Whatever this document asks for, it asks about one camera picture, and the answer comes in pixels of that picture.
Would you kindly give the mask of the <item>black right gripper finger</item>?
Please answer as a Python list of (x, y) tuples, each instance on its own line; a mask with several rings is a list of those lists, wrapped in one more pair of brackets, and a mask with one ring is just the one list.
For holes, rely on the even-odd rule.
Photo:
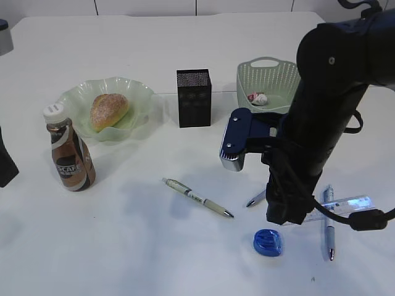
[(306, 221), (306, 217), (310, 214), (314, 209), (315, 205), (318, 203), (315, 199), (314, 195), (310, 195), (309, 197), (299, 197), (296, 200), (297, 203), (297, 218), (296, 224), (301, 225)]
[(267, 221), (275, 224), (285, 224), (286, 222), (299, 224), (295, 196), (296, 188), (294, 186), (277, 185), (276, 182), (269, 181), (266, 187)]

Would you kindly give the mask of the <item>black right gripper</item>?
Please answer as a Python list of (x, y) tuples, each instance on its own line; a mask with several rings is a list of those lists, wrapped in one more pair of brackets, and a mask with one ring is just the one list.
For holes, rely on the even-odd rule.
[(322, 23), (303, 37), (297, 50), (301, 80), (288, 113), (281, 120), (279, 145), (270, 157), (268, 191), (295, 191), (288, 163), (308, 191), (313, 191), (329, 156), (356, 111), (368, 84), (365, 36), (343, 23)]

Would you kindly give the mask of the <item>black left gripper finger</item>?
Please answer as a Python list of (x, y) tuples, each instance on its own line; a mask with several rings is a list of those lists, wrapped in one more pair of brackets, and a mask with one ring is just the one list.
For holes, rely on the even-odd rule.
[(0, 131), (0, 187), (6, 187), (19, 173), (19, 169), (9, 155)]

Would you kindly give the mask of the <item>blue right robot arm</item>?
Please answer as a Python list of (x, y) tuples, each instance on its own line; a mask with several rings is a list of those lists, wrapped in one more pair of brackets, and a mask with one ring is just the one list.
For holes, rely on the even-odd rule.
[(355, 118), (371, 85), (394, 86), (394, 11), (358, 20), (321, 23), (308, 32), (296, 56), (300, 82), (280, 120), (278, 147), (262, 157), (270, 169), (266, 218), (301, 224), (318, 207), (313, 191), (323, 167)]

